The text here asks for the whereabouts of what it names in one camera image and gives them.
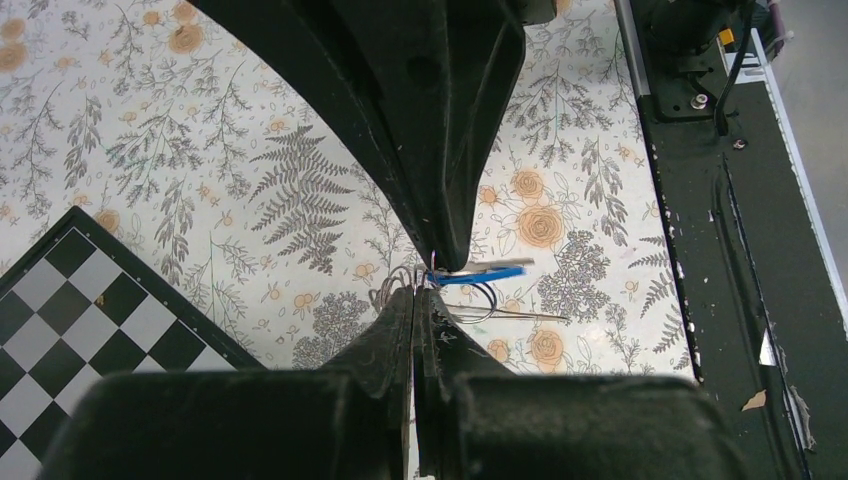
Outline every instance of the screw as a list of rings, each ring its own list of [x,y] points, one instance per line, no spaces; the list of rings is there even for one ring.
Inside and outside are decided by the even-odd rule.
[[[707,103],[710,101],[710,97],[704,95],[703,93],[699,93],[692,97],[692,101],[689,102],[689,105],[695,110],[703,110],[707,107]]]

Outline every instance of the floral tablecloth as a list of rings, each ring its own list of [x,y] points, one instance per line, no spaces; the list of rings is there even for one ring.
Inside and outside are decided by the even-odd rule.
[[[494,285],[502,309],[559,318],[468,331],[518,372],[691,378],[612,1],[559,3],[528,29],[472,242],[536,261]],[[187,3],[5,0],[0,25],[0,271],[79,205],[265,365],[313,368],[419,261],[310,106]]]

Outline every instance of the blue wire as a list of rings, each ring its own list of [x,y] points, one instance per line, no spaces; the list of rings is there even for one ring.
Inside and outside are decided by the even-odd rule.
[[[468,275],[437,275],[435,279],[433,277],[433,272],[427,272],[427,279],[437,285],[468,285],[517,277],[519,275],[524,275],[524,271],[524,267],[496,267],[486,272],[472,273]]]

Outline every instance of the yellow component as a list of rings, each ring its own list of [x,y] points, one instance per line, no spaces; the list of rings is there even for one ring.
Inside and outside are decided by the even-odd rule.
[[[721,44],[724,46],[733,45],[733,42],[736,41],[733,38],[733,30],[729,28],[722,30],[721,33],[718,34],[718,39],[721,40]]]

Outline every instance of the checkerboard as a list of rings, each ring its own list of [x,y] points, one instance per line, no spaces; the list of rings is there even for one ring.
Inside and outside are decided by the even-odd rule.
[[[0,280],[0,479],[33,478],[97,380],[262,368],[82,210]]]

